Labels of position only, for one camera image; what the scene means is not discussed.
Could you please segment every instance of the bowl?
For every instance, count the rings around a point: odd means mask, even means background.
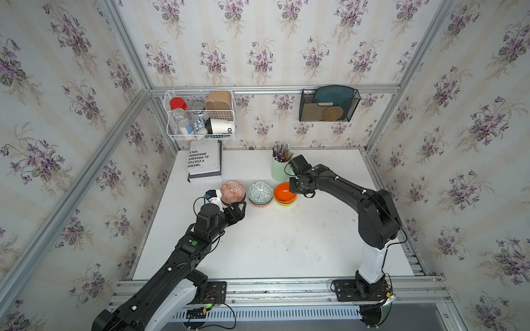
[[[225,205],[245,200],[245,187],[240,182],[226,182],[221,186],[221,201]]]
[[[274,189],[274,197],[281,204],[290,204],[296,200],[296,194],[289,192],[289,182],[276,186]]]
[[[256,207],[265,207],[272,201],[273,193],[274,189],[269,183],[257,181],[249,187],[249,200]]]

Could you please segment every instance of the patterned bowl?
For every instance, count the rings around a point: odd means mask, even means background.
[[[272,186],[264,181],[254,182],[249,187],[250,202],[256,207],[267,206],[272,201],[273,193]]]
[[[245,200],[245,187],[240,182],[227,182],[221,186],[221,201],[225,205]]]

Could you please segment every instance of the orange bowl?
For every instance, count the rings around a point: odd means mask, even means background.
[[[274,189],[274,197],[279,203],[289,204],[296,200],[296,194],[289,192],[289,182],[281,183]]]

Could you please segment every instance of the mint green cup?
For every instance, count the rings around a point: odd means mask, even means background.
[[[290,151],[287,159],[291,160],[292,157],[293,152]],[[274,158],[272,158],[272,167],[270,170],[270,175],[272,176],[272,179],[280,183],[288,182],[289,177],[294,176],[293,169],[291,169],[291,166],[287,165],[288,163],[289,162],[278,162]]]

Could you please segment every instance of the wire basket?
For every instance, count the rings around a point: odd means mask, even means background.
[[[187,105],[190,106],[193,101],[202,101],[206,102],[211,91],[228,91],[232,99],[232,110],[200,110],[200,111],[190,111],[186,110],[186,115],[188,116],[191,123],[194,123],[199,117],[202,117],[205,121],[209,118],[222,119],[222,120],[231,120],[234,121],[234,132],[232,134],[223,134],[223,135],[182,135],[180,130],[176,125],[174,117],[172,116],[171,108],[169,107],[169,101],[174,97],[181,97],[186,101]],[[164,96],[164,109],[167,112],[167,126],[166,132],[167,135],[173,140],[234,140],[235,139],[235,100],[234,93],[227,89],[215,89],[215,90],[174,90],[166,91]]]

